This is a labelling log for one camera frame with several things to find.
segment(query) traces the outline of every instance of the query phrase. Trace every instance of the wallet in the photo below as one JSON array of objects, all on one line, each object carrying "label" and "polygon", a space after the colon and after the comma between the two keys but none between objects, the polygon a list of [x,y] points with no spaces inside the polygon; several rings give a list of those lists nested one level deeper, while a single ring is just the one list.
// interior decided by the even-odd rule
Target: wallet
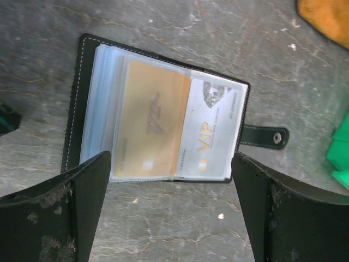
[{"label": "wallet", "polygon": [[240,144],[282,149],[286,128],[244,126],[250,84],[84,34],[62,172],[102,151],[110,181],[230,182]]}]

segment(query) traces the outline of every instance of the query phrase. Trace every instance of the concrete floor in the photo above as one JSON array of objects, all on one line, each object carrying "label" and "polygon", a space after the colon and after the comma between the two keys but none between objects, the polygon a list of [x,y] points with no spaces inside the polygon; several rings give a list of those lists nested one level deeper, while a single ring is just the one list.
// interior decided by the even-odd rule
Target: concrete floor
[{"label": "concrete floor", "polygon": [[[251,83],[246,123],[285,126],[263,164],[348,194],[324,154],[349,107],[349,52],[281,0],[0,2],[0,98],[24,114],[0,138],[0,195],[59,173],[77,40],[93,33]],[[90,261],[254,261],[234,184],[111,183]]]}]

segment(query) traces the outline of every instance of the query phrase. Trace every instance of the dark green object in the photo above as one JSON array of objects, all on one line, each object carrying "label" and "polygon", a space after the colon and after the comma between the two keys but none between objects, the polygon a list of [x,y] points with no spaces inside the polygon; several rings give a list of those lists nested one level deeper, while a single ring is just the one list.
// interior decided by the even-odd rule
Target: dark green object
[{"label": "dark green object", "polygon": [[20,122],[21,115],[0,101],[0,136],[16,130]]},{"label": "dark green object", "polygon": [[349,196],[303,183],[241,152],[232,167],[256,262],[349,261]]},{"label": "dark green object", "polygon": [[0,261],[88,262],[110,167],[110,152],[105,151],[1,197]]},{"label": "dark green object", "polygon": [[349,112],[332,138],[326,157],[338,169],[333,177],[349,190]]}]

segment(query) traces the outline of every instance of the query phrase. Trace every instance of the green object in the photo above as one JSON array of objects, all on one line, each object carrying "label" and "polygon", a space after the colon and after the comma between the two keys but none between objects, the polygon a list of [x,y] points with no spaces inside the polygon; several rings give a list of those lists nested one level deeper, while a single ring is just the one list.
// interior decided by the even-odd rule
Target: green object
[{"label": "green object", "polygon": [[326,157],[338,169],[332,173],[333,177],[349,190],[349,112],[332,139]]},{"label": "green object", "polygon": [[338,182],[349,190],[349,170],[342,172],[333,171],[332,175]]}]

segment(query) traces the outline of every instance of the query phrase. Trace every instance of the card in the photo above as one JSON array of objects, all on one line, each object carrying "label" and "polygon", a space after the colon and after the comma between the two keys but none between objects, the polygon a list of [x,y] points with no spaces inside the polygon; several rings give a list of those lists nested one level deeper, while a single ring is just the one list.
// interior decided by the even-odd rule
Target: card
[{"label": "card", "polygon": [[240,129],[241,84],[192,79],[176,179],[230,178],[230,160]]},{"label": "card", "polygon": [[182,73],[128,63],[113,160],[116,179],[174,175],[189,82]]}]

